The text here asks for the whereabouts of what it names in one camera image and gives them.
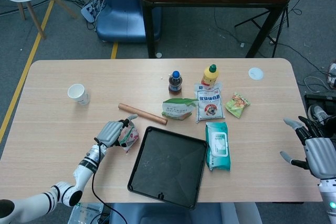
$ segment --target robotic arm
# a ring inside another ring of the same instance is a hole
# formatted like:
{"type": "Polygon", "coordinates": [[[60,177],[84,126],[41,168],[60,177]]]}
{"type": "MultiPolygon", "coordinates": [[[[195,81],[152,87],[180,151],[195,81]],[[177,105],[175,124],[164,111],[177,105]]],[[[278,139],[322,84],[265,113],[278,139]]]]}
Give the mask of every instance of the robotic arm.
{"type": "Polygon", "coordinates": [[[58,182],[45,193],[26,199],[0,200],[0,224],[10,224],[11,221],[28,222],[53,211],[57,203],[73,207],[80,201],[85,185],[90,177],[97,172],[100,162],[108,148],[119,145],[118,137],[124,127],[137,115],[131,115],[126,120],[108,122],[95,137],[95,144],[85,155],[73,173],[76,184],[58,182]]]}
{"type": "Polygon", "coordinates": [[[280,152],[280,155],[289,164],[308,169],[311,175],[321,180],[319,190],[323,204],[330,222],[336,224],[336,150],[314,122],[302,116],[299,119],[308,130],[300,122],[287,118],[284,122],[295,130],[303,145],[306,160],[292,159],[286,152],[280,152]]]}

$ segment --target bottle cap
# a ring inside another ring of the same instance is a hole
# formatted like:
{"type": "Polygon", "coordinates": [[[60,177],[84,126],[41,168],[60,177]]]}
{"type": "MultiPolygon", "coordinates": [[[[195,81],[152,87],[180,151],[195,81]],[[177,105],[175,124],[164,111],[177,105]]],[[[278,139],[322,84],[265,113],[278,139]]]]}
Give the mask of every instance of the bottle cap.
{"type": "Polygon", "coordinates": [[[174,71],[173,72],[173,78],[177,79],[178,77],[180,77],[180,72],[174,71]]]}
{"type": "Polygon", "coordinates": [[[217,67],[216,67],[215,64],[212,64],[212,65],[209,67],[209,71],[210,71],[211,73],[216,72],[216,69],[217,69],[217,67]]]}

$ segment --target plastic bottle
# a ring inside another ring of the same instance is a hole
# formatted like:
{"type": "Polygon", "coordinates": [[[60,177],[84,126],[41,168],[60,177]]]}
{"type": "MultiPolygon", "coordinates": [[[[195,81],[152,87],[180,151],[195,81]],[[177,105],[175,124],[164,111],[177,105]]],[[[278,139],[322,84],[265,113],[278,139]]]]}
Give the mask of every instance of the plastic bottle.
{"type": "Polygon", "coordinates": [[[182,77],[178,71],[174,71],[169,77],[169,92],[179,94],[182,90],[182,77]]]}
{"type": "Polygon", "coordinates": [[[205,86],[212,87],[215,84],[218,75],[219,75],[219,72],[217,70],[216,65],[212,64],[210,67],[207,67],[204,70],[204,74],[203,74],[201,84],[205,85],[205,86]]]}

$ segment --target paper cup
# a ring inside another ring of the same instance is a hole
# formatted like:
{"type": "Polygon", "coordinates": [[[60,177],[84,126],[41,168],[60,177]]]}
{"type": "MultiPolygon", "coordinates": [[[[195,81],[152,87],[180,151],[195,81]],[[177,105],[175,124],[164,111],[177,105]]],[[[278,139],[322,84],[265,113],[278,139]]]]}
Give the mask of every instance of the paper cup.
{"type": "Polygon", "coordinates": [[[82,84],[74,84],[68,89],[68,97],[74,99],[81,105],[86,105],[90,102],[89,94],[82,84]]]}

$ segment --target green snack bag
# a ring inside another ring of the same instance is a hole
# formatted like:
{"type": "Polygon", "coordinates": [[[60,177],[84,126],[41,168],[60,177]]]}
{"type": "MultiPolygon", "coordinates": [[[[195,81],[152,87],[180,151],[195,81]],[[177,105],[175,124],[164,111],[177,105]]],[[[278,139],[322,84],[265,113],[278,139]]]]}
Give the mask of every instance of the green snack bag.
{"type": "Polygon", "coordinates": [[[241,94],[235,92],[232,99],[225,104],[225,108],[235,117],[240,118],[243,109],[251,103],[247,101],[241,94]]]}
{"type": "Polygon", "coordinates": [[[162,103],[162,115],[176,120],[184,120],[197,107],[198,99],[172,98],[162,103]]]}
{"type": "Polygon", "coordinates": [[[230,170],[231,161],[226,123],[206,123],[205,135],[209,144],[206,155],[206,164],[209,169],[230,170]]]}

